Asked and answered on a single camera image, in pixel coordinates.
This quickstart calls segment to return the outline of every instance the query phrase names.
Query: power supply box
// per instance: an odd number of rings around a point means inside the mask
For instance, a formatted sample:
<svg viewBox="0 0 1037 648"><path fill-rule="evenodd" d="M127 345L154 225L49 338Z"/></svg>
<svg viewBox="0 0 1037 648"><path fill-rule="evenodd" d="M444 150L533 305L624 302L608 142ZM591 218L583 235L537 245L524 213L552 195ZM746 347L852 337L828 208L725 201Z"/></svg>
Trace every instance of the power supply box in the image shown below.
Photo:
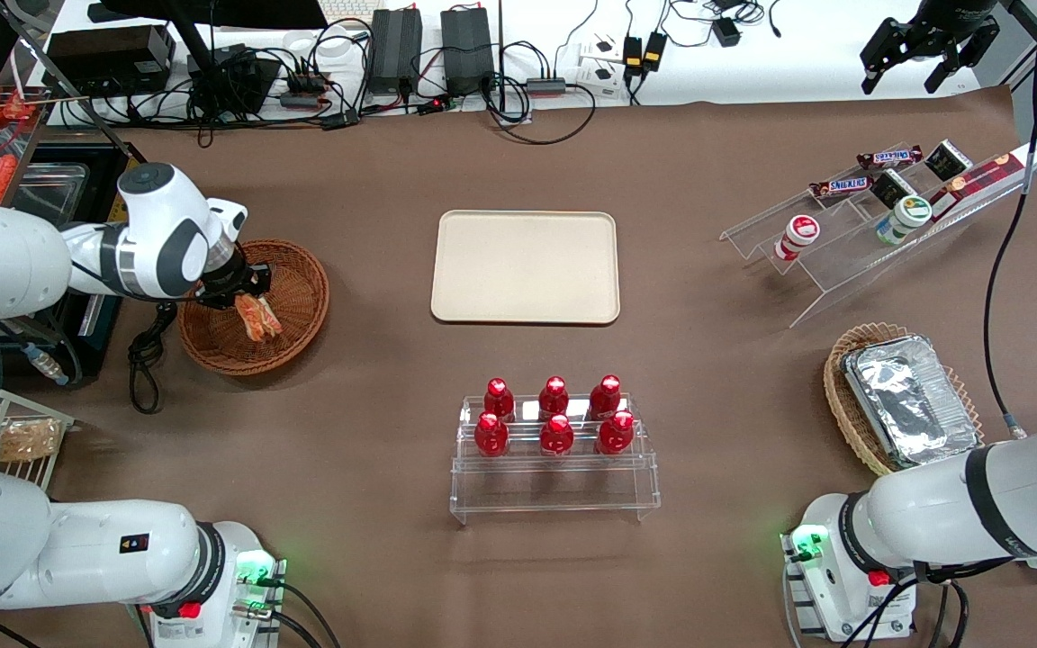
<svg viewBox="0 0 1037 648"><path fill-rule="evenodd" d="M423 16L419 9L375 9L370 89L375 94L419 93Z"/></svg>
<svg viewBox="0 0 1037 648"><path fill-rule="evenodd" d="M440 18L443 20L443 62L448 93L478 92L482 82L488 83L495 78L486 9L452 9L441 12Z"/></svg>
<svg viewBox="0 0 1037 648"><path fill-rule="evenodd" d="M118 97L166 89L174 40L164 24L62 31L46 54L84 94ZM43 82L58 84L50 73Z"/></svg>

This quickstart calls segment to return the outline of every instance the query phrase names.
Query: keyboard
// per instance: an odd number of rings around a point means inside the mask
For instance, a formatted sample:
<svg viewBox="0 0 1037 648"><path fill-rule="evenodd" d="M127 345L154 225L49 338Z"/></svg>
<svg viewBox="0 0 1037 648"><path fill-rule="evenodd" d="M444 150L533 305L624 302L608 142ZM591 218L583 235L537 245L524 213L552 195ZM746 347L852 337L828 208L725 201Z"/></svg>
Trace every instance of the keyboard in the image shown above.
<svg viewBox="0 0 1037 648"><path fill-rule="evenodd" d="M317 0L317 5L323 8L329 24L342 18L361 18L369 24L374 18L374 9L386 7L384 0Z"/></svg>

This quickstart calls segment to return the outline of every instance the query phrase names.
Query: red button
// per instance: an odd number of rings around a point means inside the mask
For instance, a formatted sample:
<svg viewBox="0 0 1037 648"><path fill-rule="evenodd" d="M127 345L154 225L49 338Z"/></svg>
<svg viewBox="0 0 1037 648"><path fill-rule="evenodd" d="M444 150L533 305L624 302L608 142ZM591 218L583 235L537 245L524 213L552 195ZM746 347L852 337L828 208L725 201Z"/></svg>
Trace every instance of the red button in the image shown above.
<svg viewBox="0 0 1037 648"><path fill-rule="evenodd" d="M178 605L178 616L185 619L197 619L199 612L202 612L202 603L194 602L194 600L188 600L188 602Z"/></svg>
<svg viewBox="0 0 1037 648"><path fill-rule="evenodd" d="M884 570L870 571L870 573L867 574L867 580L871 582L872 587L891 585L891 574L886 573Z"/></svg>

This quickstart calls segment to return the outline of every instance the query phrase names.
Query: aluminum foil container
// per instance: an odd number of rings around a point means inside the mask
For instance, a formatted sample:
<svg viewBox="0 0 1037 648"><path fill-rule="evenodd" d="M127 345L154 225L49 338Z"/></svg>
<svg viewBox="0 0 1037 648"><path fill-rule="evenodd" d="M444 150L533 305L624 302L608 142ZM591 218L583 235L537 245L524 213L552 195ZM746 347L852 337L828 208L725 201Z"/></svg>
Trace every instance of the aluminum foil container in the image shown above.
<svg viewBox="0 0 1037 648"><path fill-rule="evenodd" d="M879 442L899 467L918 467L983 446L931 341L906 336L854 349L843 372Z"/></svg>

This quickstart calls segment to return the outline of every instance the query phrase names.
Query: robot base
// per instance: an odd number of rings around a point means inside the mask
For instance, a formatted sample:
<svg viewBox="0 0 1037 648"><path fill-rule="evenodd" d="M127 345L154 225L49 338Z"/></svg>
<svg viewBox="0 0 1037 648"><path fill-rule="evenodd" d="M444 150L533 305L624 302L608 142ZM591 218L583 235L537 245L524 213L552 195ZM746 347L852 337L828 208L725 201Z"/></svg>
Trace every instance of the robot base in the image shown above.
<svg viewBox="0 0 1037 648"><path fill-rule="evenodd" d="M258 620L231 615L239 603L267 603L267 588L243 583L245 576L276 575L275 557L262 548L254 532L239 522L216 522L226 544L222 576L198 617L164 619L151 615L155 648L250 648L259 631Z"/></svg>
<svg viewBox="0 0 1037 648"><path fill-rule="evenodd" d="M831 641L842 643L850 632L875 611L893 586L872 586L867 574L847 555L840 537L839 512L846 495L819 497L803 513L802 525L790 533L789 550L810 550L811 561L798 563L811 602L822 620ZM915 588L898 595L877 624L875 639L901 639L910 636L910 614L915 611ZM864 640L871 626L863 628L857 640Z"/></svg>

